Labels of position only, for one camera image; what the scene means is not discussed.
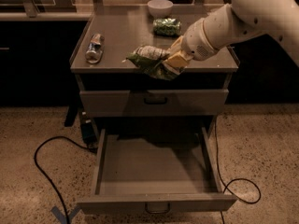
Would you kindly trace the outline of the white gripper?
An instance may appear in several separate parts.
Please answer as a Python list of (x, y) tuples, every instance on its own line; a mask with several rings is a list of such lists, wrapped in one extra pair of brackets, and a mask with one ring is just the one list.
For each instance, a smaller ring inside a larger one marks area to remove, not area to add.
[(171, 56), (164, 60), (164, 68), (176, 76), (185, 70), (192, 57), (197, 61), (204, 61), (219, 52), (206, 37), (204, 19), (192, 24), (185, 34), (181, 35), (167, 51)]

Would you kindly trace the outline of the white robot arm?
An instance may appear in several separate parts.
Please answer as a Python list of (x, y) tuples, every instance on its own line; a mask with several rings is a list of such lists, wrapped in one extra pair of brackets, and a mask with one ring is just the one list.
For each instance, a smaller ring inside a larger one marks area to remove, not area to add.
[(264, 34), (299, 65), (299, 6), (295, 0), (231, 0), (194, 22), (169, 48), (164, 63), (186, 67), (192, 60), (204, 61), (228, 45)]

